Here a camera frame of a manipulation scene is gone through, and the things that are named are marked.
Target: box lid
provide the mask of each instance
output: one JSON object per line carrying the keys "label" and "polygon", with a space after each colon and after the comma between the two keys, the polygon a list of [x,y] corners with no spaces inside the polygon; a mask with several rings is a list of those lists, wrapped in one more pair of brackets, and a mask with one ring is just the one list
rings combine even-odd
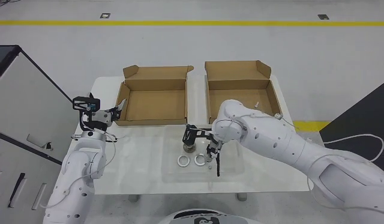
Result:
{"label": "box lid", "polygon": [[271,68],[261,61],[206,61],[208,80],[269,79]]}
{"label": "box lid", "polygon": [[193,70],[193,66],[174,67],[138,67],[131,65],[123,69],[125,80],[164,80],[186,79],[187,73]]}

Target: white ring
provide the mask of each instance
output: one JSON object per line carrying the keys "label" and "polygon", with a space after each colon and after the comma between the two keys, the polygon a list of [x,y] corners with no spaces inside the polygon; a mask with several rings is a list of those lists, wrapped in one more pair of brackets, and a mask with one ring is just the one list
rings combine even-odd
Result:
{"label": "white ring", "polygon": [[[187,158],[187,160],[188,160],[188,161],[187,161],[187,164],[184,164],[184,165],[183,165],[183,164],[180,163],[180,159],[181,159],[181,157],[185,157],[185,158]],[[189,158],[189,157],[187,157],[186,155],[181,155],[181,156],[179,156],[179,158],[178,158],[178,165],[179,165],[179,166],[181,166],[182,168],[184,168],[184,167],[188,166],[189,164],[190,164],[190,158]]]}
{"label": "white ring", "polygon": [[[202,157],[204,158],[204,162],[203,162],[203,163],[199,163],[199,162],[197,162],[197,158],[198,158],[199,156],[202,156]],[[200,153],[200,154],[198,154],[197,156],[195,156],[195,157],[194,157],[194,162],[195,162],[195,164],[196,164],[197,166],[204,166],[205,163],[206,163],[204,154],[203,154],[203,153]]]}

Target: door handle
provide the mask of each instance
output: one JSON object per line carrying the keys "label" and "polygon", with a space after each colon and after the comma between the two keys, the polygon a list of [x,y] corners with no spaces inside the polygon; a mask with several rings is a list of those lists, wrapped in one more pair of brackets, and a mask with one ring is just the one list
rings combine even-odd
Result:
{"label": "door handle", "polygon": [[22,172],[20,173],[19,179],[16,181],[16,185],[14,186],[8,207],[14,208],[16,206],[16,202],[19,199],[21,192],[23,191],[25,183],[25,173]]}

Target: black panel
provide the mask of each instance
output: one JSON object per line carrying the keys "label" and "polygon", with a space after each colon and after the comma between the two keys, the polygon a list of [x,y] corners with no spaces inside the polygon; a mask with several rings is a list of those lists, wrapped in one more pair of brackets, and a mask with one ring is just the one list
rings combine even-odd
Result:
{"label": "black panel", "polygon": [[20,46],[0,46],[0,77],[20,53]]}
{"label": "black panel", "polygon": [[[384,139],[384,84],[364,97],[320,131],[324,142],[358,134],[374,134]],[[381,142],[372,137],[358,137],[326,144],[328,148],[351,151],[368,160],[377,156]],[[374,162],[384,170],[384,156]]]}

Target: white table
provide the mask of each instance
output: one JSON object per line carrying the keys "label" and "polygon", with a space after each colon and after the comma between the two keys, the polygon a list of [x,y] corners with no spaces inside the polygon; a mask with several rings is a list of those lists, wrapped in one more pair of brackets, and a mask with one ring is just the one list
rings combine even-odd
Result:
{"label": "white table", "polygon": [[[188,123],[207,124],[205,102],[205,76],[188,75]],[[282,113],[292,123],[288,108],[275,76],[271,76]],[[101,109],[115,106],[119,85],[123,77],[99,77],[93,87],[95,98],[101,100]],[[215,176],[215,167],[209,178],[195,181],[170,181],[162,175],[164,134],[169,130],[184,132],[183,126],[137,126],[119,127],[115,123],[108,129],[117,137],[128,135],[116,143],[116,157],[104,170],[101,179],[95,180],[95,193],[115,194],[165,194],[165,193],[247,193],[247,192],[294,192],[306,191],[307,179],[304,174],[290,166],[267,159],[241,147],[244,169],[238,175]],[[80,126],[76,134],[81,134]],[[76,141],[72,141],[70,150]],[[106,147],[107,158],[113,154],[113,146]]]}

